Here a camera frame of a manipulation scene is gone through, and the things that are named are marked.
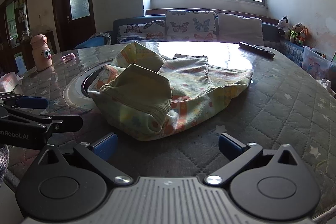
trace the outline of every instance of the quilted table cover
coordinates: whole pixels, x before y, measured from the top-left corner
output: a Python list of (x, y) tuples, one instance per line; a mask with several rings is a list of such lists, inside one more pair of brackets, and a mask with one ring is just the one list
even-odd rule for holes
[[(237, 44), (217, 42), (144, 43), (169, 58), (176, 53), (206, 55), (209, 64), (224, 68), (253, 70), (250, 86), (229, 106), (211, 119), (182, 133), (150, 142), (137, 141), (113, 128), (96, 111), (69, 107), (63, 99), (65, 87), (96, 64), (111, 60), (124, 45), (108, 45), (62, 52), (54, 65), (43, 72), (30, 72), (21, 89), (28, 96), (50, 100), (36, 114), (81, 114), (83, 128), (76, 133), (53, 134), (49, 143), (62, 152), (79, 142), (93, 142), (109, 132), (119, 139), (109, 163), (133, 178), (143, 176), (197, 176), (202, 180), (228, 160), (219, 152), (218, 137), (226, 132), (242, 143), (256, 142), (265, 149), (289, 143), (314, 172), (321, 189), (315, 221), (324, 223), (336, 215), (336, 100), (308, 73), (280, 52), (274, 60), (239, 49)], [(61, 63), (69, 53), (76, 60)], [(10, 147), (6, 182), (15, 189), (38, 151)]]

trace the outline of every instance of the butterfly cushion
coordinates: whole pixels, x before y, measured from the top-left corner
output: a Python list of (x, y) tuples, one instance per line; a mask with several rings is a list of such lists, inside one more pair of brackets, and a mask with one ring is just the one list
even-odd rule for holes
[(215, 17), (212, 11), (167, 11), (167, 41), (215, 42)]
[(155, 20), (146, 24), (123, 25), (119, 27), (117, 43), (161, 42), (165, 40), (164, 20)]
[(262, 21), (237, 15), (218, 13), (219, 42), (264, 46)]

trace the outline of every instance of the tissue box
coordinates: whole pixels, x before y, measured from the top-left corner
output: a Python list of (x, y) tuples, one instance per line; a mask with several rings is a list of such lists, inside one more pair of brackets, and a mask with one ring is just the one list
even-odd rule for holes
[(5, 74), (0, 78), (0, 92), (13, 91), (17, 84), (17, 78), (14, 72)]

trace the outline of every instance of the blue sofa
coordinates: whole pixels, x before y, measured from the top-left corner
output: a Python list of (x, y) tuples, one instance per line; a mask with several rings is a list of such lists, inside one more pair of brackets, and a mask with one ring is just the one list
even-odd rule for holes
[[(111, 35), (111, 43), (117, 44), (117, 35), (119, 26), (122, 25), (132, 25), (132, 24), (144, 24), (149, 23), (154, 20), (166, 20), (165, 15), (158, 15), (158, 16), (143, 16), (143, 17), (133, 17), (133, 18), (124, 18), (124, 19), (117, 19), (113, 21), (113, 30), (108, 31)], [(218, 17), (216, 16), (216, 34), (219, 33), (218, 31)], [(263, 39), (265, 41), (265, 46), (272, 47), (274, 49), (280, 49), (280, 37), (278, 36), (278, 26), (268, 23), (262, 23), (262, 32), (263, 32)], [(85, 47), (96, 47), (104, 45), (103, 37), (95, 37), (91, 38), (79, 45), (76, 48), (85, 48)]]

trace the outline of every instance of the plastic storage box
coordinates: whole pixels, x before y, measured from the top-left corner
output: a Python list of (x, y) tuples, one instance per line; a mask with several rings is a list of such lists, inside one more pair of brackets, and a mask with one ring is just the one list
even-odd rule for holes
[(302, 68), (316, 80), (328, 79), (331, 81), (332, 89), (336, 87), (336, 63), (331, 62), (331, 57), (327, 59), (315, 53), (319, 51), (303, 46)]

